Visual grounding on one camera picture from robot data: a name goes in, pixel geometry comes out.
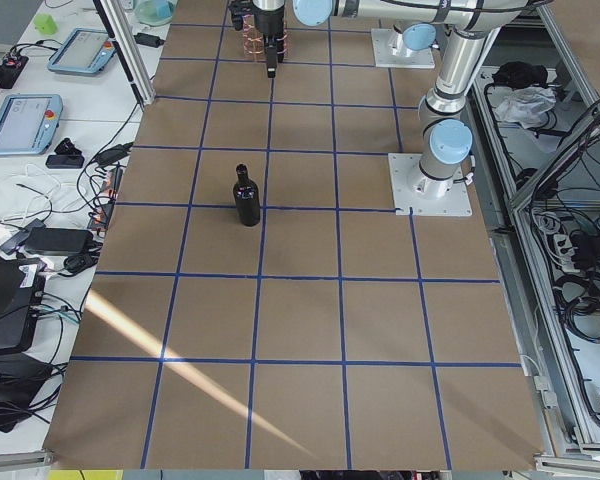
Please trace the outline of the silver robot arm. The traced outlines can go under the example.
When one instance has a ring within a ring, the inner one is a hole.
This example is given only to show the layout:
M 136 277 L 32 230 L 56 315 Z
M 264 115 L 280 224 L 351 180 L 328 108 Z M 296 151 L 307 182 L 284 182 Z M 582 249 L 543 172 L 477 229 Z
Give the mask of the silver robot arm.
M 469 155 L 472 134 L 459 120 L 466 95 L 499 29 L 538 1 L 295 1 L 294 14 L 315 26 L 329 17 L 392 18 L 451 28 L 434 86 L 419 106 L 424 150 L 407 174 L 421 198 L 443 197 Z
M 266 62 L 267 77 L 276 76 L 277 66 L 284 61 L 287 51 L 283 1 L 234 1 L 230 6 L 233 26 L 244 27 L 250 16 L 259 33 Z M 296 19 L 307 26 L 317 26 L 331 16 L 355 18 L 359 15 L 356 1 L 295 1 Z M 432 47 L 436 42 L 436 28 L 430 23 L 397 21 L 390 29 L 371 30 L 374 60 L 382 68 L 432 69 L 435 61 Z

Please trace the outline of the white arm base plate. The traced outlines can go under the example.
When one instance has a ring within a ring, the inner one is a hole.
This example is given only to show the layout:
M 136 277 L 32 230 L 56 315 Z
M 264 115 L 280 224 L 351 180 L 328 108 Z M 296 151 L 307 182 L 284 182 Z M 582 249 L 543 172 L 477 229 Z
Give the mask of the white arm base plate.
M 398 32 L 394 29 L 371 30 L 376 67 L 433 69 L 432 46 L 435 29 L 428 25 L 413 25 Z
M 438 181 L 420 169 L 421 154 L 390 153 L 389 174 L 397 215 L 426 217 L 470 217 L 468 187 L 459 164 L 454 175 Z

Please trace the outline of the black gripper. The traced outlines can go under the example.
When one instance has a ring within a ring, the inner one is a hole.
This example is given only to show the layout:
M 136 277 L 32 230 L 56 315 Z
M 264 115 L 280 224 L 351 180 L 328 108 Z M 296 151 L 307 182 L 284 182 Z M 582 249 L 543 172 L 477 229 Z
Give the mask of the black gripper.
M 252 13 L 256 29 L 262 34 L 265 43 L 267 77 L 276 76 L 278 47 L 283 45 L 284 0 L 252 0 Z

